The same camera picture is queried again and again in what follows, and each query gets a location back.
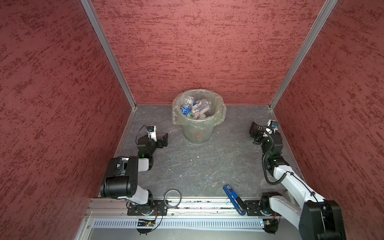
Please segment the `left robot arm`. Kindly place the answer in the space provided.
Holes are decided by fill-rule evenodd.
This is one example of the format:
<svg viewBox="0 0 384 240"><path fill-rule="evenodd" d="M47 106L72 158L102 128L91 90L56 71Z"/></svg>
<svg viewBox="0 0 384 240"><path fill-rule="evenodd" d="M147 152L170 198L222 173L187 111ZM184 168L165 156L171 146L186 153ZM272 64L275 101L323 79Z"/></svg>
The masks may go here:
<svg viewBox="0 0 384 240"><path fill-rule="evenodd" d="M139 186L138 175L152 169L154 152L168 146L169 134L159 140L154 140L152 135L154 133L137 140L136 156L120 156L110 160L100 188L102 198L126 200L149 212L155 208L151 191Z"/></svg>

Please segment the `blue label bottle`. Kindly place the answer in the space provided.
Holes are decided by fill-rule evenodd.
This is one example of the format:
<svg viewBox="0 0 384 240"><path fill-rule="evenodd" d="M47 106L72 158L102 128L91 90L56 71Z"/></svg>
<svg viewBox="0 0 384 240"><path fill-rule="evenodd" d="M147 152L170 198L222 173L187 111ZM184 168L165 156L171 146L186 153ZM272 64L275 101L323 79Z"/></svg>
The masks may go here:
<svg viewBox="0 0 384 240"><path fill-rule="evenodd" d="M181 112L183 115L187 116L191 113L193 109L195 98L193 96L187 95L183 99L183 103L181 105Z"/></svg>

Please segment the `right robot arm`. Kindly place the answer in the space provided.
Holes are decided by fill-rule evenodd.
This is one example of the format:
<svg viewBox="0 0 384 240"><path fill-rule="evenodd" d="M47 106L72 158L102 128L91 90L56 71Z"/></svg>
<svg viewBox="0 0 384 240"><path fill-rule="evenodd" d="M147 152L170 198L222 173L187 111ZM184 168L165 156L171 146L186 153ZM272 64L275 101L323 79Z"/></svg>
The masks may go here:
<svg viewBox="0 0 384 240"><path fill-rule="evenodd" d="M287 195L263 193L259 211L273 217L265 223L265 232L275 233L280 215L299 230L303 240L345 240L346 233L341 207L318 194L294 172L282 156L283 138L278 123L267 126L253 122L249 130L255 145L262 148L262 168L266 182L272 186L282 184Z"/></svg>

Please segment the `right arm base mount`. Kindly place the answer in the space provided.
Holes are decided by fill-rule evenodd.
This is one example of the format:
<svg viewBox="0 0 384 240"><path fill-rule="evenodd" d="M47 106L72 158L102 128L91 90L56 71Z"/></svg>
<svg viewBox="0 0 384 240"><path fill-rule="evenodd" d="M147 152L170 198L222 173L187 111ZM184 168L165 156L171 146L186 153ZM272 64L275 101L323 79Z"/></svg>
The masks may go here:
<svg viewBox="0 0 384 240"><path fill-rule="evenodd" d="M260 201L259 200L246 200L244 201L246 204L246 211L248 216L258 216L258 217L269 217L271 214L265 214L261 210Z"/></svg>

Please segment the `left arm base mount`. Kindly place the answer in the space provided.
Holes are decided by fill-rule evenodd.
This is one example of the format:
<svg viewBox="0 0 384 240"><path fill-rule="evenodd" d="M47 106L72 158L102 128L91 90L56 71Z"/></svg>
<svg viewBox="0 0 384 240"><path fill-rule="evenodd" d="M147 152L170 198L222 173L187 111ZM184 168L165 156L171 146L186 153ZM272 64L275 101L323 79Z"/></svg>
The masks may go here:
<svg viewBox="0 0 384 240"><path fill-rule="evenodd" d="M166 216L168 207L164 200L154 200L151 206L137 205L130 203L128 205L127 215L128 216Z"/></svg>

